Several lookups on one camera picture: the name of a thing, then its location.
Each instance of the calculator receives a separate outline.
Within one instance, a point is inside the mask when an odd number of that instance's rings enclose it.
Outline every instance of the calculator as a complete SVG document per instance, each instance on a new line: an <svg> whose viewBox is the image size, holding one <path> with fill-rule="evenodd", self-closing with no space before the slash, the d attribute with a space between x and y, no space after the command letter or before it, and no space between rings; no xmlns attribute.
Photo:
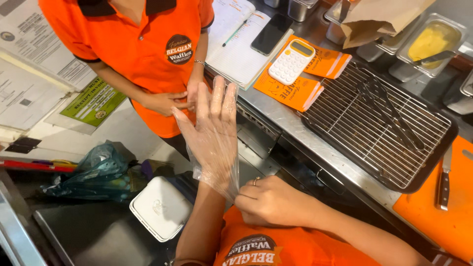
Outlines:
<svg viewBox="0 0 473 266"><path fill-rule="evenodd" d="M292 40L269 67L269 75L284 85L291 85L315 56L315 49L301 40Z"/></svg>

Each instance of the blue plastic bag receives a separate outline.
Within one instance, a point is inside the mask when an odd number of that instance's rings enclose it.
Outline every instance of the blue plastic bag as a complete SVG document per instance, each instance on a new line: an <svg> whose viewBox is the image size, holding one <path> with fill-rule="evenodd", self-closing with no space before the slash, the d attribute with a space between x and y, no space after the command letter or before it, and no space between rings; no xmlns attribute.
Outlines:
<svg viewBox="0 0 473 266"><path fill-rule="evenodd" d="M127 168L112 144L101 144L87 153L74 172L61 176L65 181L41 188L53 196L122 201L132 198L147 183L140 166Z"/></svg>

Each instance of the smartphone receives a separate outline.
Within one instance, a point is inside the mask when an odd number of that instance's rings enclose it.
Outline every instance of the smartphone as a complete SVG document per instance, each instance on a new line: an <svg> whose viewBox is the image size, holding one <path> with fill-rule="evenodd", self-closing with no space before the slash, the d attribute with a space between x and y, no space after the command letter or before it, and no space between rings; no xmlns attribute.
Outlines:
<svg viewBox="0 0 473 266"><path fill-rule="evenodd" d="M274 15L251 43L251 48L268 56L293 22L281 14Z"/></svg>

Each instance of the belgian waffles logo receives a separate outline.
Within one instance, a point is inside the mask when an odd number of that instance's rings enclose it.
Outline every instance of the belgian waffles logo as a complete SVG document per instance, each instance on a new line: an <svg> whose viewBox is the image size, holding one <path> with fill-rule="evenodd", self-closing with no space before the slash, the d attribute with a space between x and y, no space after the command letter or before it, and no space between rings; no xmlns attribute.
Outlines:
<svg viewBox="0 0 473 266"><path fill-rule="evenodd" d="M184 35L174 35L166 44L167 60L175 65L182 65L192 57L192 41Z"/></svg>
<svg viewBox="0 0 473 266"><path fill-rule="evenodd" d="M274 241L262 234L251 235L238 240L230 249L222 266L232 265L268 265L281 263L279 253L282 247L277 247Z"/></svg>

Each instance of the plastic bag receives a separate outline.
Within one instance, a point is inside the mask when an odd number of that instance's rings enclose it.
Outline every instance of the plastic bag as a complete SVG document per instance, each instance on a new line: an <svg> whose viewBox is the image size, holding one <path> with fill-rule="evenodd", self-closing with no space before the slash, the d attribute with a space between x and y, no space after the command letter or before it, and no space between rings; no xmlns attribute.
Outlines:
<svg viewBox="0 0 473 266"><path fill-rule="evenodd" d="M179 129L187 143L187 151L194 166L193 178L209 184L234 203L239 189L237 147L237 90L231 83L217 76L213 82L210 101L208 89L201 82L197 96L197 123L177 108L173 108Z"/></svg>
<svg viewBox="0 0 473 266"><path fill-rule="evenodd" d="M131 199L147 180L140 166L128 169L125 159L112 144L94 147L80 161L74 172L61 176L63 182L41 186L47 195L91 200Z"/></svg>

